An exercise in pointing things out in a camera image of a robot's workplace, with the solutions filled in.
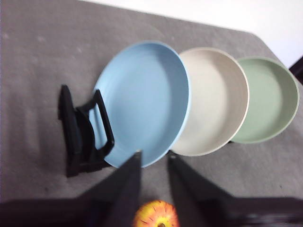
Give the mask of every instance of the stacked plates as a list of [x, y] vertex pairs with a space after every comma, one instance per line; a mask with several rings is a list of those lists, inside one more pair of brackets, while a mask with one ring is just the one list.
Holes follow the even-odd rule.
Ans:
[[[230, 140], [255, 143], [282, 132], [299, 104], [293, 75], [265, 58], [236, 61], [214, 48], [178, 55], [159, 42], [121, 51], [103, 70], [100, 89], [115, 137], [106, 161], [121, 166], [143, 151], [142, 166], [169, 149], [209, 154]], [[96, 148], [106, 143], [98, 111], [89, 115]]]

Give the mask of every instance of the blue plate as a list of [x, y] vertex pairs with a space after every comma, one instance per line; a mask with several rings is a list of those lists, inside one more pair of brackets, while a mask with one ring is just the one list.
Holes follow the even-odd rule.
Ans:
[[[142, 167], [163, 157], [180, 136], [189, 111], [190, 87], [178, 54], [158, 42], [121, 51], [101, 73], [99, 89], [113, 130], [115, 145], [105, 160], [120, 167], [142, 150]], [[106, 143], [97, 108], [89, 113], [96, 148]]]

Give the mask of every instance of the green plate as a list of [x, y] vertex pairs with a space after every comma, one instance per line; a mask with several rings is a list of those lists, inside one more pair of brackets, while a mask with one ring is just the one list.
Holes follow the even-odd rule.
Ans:
[[238, 60], [250, 88], [246, 118], [232, 141], [257, 143], [281, 133], [293, 120], [299, 106], [299, 89], [284, 66], [267, 58]]

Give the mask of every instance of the plate rim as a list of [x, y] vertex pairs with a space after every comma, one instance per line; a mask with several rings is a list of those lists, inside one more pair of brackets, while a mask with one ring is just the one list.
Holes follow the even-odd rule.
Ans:
[[182, 51], [179, 55], [181, 57], [182, 54], [189, 53], [189, 52], [197, 52], [197, 51], [211, 51], [211, 52], [222, 54], [222, 55], [226, 56], [227, 58], [229, 58], [230, 60], [232, 60], [232, 62], [237, 65], [237, 67], [242, 72], [242, 75], [243, 75], [244, 80], [245, 80], [245, 84], [246, 84], [246, 88], [247, 88], [246, 89], [247, 90], [247, 102], [246, 102], [246, 108], [245, 108], [244, 115], [242, 117], [242, 120], [241, 120], [239, 126], [237, 127], [237, 130], [228, 138], [228, 140], [226, 140], [220, 146], [217, 146], [217, 147], [215, 147], [213, 149], [210, 149], [210, 150], [208, 150], [206, 152], [197, 153], [197, 154], [183, 154], [183, 153], [179, 153], [179, 152], [173, 150], [174, 153], [179, 154], [179, 155], [183, 155], [183, 156], [187, 156], [187, 157], [197, 157], [197, 156], [203, 156], [203, 155], [211, 154], [211, 153], [219, 150], [223, 146], [225, 146], [229, 141], [231, 141], [231, 139], [237, 134], [237, 132], [240, 130], [241, 126], [244, 123], [244, 120], [245, 120], [247, 112], [248, 112], [249, 102], [250, 102], [250, 88], [249, 88], [249, 84], [248, 84], [248, 80], [247, 80], [246, 74], [245, 74], [243, 68], [241, 67], [241, 65], [237, 62], [237, 60], [233, 56], [231, 56], [230, 54], [228, 54], [227, 52], [225, 52], [223, 50], [220, 50], [220, 49], [217, 49], [217, 48], [214, 48], [214, 47], [194, 47], [194, 48]]
[[294, 75], [291, 73], [291, 71], [289, 71], [288, 68], [286, 68], [282, 63], [271, 59], [271, 58], [267, 58], [267, 57], [259, 57], [259, 56], [250, 56], [250, 57], [243, 57], [243, 58], [239, 58], [237, 59], [237, 61], [248, 61], [248, 60], [262, 60], [262, 61], [268, 61], [270, 63], [273, 63], [279, 67], [281, 67], [286, 73], [287, 75], [290, 76], [290, 78], [292, 79], [292, 82], [294, 82], [295, 88], [296, 88], [296, 93], [297, 93], [297, 100], [296, 100], [296, 107], [294, 109], [294, 112], [292, 114], [292, 117], [289, 119], [289, 121], [287, 122], [287, 124], [285, 124], [284, 127], [282, 127], [280, 130], [276, 131], [274, 134], [272, 134], [271, 136], [267, 136], [263, 139], [259, 139], [259, 140], [251, 140], [251, 141], [242, 141], [242, 140], [231, 140], [232, 142], [236, 142], [236, 143], [240, 143], [240, 144], [254, 144], [254, 143], [261, 143], [267, 140], [270, 140], [274, 137], [276, 137], [277, 135], [279, 135], [280, 133], [282, 133], [289, 125], [290, 123], [293, 121], [298, 108], [299, 108], [299, 103], [300, 103], [300, 90], [298, 87], [298, 83], [297, 83], [297, 79], [294, 77]]

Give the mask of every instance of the gray table surface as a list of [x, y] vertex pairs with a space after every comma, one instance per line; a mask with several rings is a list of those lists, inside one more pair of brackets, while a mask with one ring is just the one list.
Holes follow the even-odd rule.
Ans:
[[[276, 59], [249, 33], [75, 0], [2, 0], [1, 29], [1, 201], [74, 197], [114, 171], [65, 177], [57, 102], [67, 84], [74, 104], [85, 103], [100, 72], [126, 46], [159, 40], [177, 52], [211, 46], [235, 58]], [[235, 196], [303, 197], [302, 126], [301, 105], [270, 141], [228, 144], [184, 160]], [[166, 163], [164, 157], [143, 169], [141, 202], [172, 202]]]

